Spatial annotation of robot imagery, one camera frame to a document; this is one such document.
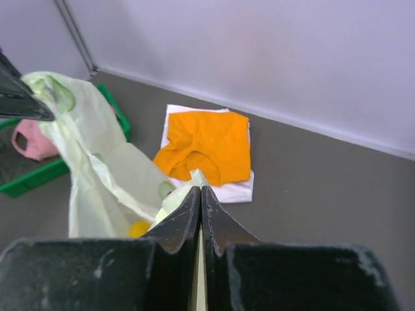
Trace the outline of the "yellow mango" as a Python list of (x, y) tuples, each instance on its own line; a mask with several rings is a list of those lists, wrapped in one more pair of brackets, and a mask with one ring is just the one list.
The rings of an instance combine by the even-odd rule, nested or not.
[(146, 220), (139, 220), (133, 223), (129, 230), (130, 238), (139, 238), (143, 236), (151, 228), (151, 223)]

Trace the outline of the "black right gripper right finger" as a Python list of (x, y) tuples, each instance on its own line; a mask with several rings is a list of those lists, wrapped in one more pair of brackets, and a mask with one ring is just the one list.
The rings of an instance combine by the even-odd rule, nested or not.
[(399, 310), (367, 248), (266, 243), (201, 191), (208, 310)]

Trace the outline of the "green avocado print plastic bag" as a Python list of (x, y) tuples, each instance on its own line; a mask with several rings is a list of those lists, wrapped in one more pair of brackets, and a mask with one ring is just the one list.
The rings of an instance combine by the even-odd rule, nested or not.
[(132, 226), (160, 223), (192, 187), (207, 185), (203, 173), (175, 187), (137, 147), (126, 140), (111, 105), (90, 82), (52, 72), (22, 80), (54, 114), (40, 122), (69, 167), (69, 236), (128, 238)]

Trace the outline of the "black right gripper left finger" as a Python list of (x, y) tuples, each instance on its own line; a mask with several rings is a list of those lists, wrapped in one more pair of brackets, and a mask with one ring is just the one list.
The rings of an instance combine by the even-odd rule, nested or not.
[(15, 241), (1, 254), (1, 309), (187, 310), (200, 203), (191, 188), (141, 238)]

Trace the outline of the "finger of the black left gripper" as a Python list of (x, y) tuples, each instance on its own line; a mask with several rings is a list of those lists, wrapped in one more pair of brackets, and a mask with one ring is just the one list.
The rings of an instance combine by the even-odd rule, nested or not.
[(38, 100), (21, 73), (1, 51), (1, 118), (53, 121), (52, 111)]

